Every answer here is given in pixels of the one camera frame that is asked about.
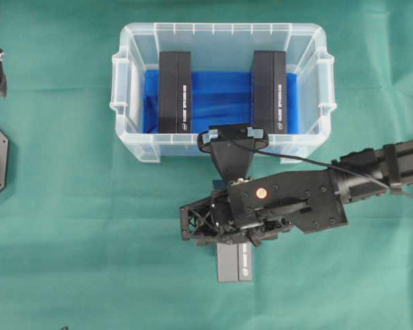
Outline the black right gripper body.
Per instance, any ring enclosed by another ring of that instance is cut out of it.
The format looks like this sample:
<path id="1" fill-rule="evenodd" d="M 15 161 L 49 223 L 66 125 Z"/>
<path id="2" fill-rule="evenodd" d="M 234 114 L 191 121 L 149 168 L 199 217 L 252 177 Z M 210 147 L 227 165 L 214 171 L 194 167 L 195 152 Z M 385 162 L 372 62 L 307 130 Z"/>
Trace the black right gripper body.
<path id="1" fill-rule="evenodd" d="M 182 240 L 234 245 L 347 225 L 332 170 L 289 171 L 243 180 L 180 208 Z"/>

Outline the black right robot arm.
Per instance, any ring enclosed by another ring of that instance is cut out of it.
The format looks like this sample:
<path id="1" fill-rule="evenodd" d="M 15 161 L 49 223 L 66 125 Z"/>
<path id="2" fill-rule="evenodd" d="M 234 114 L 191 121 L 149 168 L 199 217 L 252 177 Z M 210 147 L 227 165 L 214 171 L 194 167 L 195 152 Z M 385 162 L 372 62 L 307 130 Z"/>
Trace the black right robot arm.
<path id="1" fill-rule="evenodd" d="M 305 234 L 348 223 L 344 206 L 413 185 L 413 140 L 352 152 L 322 170 L 245 179 L 180 208 L 184 241 L 252 243 L 298 228 Z"/>

